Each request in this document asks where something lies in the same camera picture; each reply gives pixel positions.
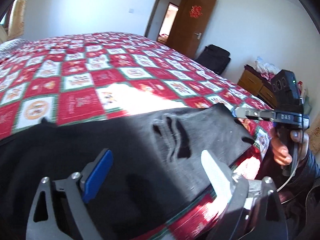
red paper decoration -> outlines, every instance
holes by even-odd
[[[201,10],[202,10],[201,6],[197,6],[197,5],[193,6],[192,9],[190,10],[190,17],[198,19],[199,16],[202,15]]]

bedspread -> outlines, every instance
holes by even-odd
[[[176,107],[224,103],[269,109],[246,90],[160,43],[128,33],[31,41],[0,61],[0,139],[45,117],[58,125]],[[255,138],[238,171],[253,179],[269,144],[269,122],[240,119]],[[190,239],[217,217],[212,188],[139,239]]]

yellow curtain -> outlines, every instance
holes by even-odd
[[[9,18],[8,41],[23,35],[27,0],[15,0]]]
[[[320,113],[307,130],[309,135],[309,147],[314,155],[320,154]]]

patterned blanket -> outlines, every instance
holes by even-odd
[[[176,107],[269,109],[246,90],[173,49],[128,33],[32,41],[0,61],[0,139],[46,117],[58,125]],[[255,144],[237,171],[253,179],[269,144],[269,122],[240,119]],[[139,239],[190,239],[219,213],[209,188],[188,208]]]

black suitcase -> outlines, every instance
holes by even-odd
[[[217,75],[221,75],[230,62],[230,52],[220,47],[209,45],[195,60],[207,69],[212,70]]]

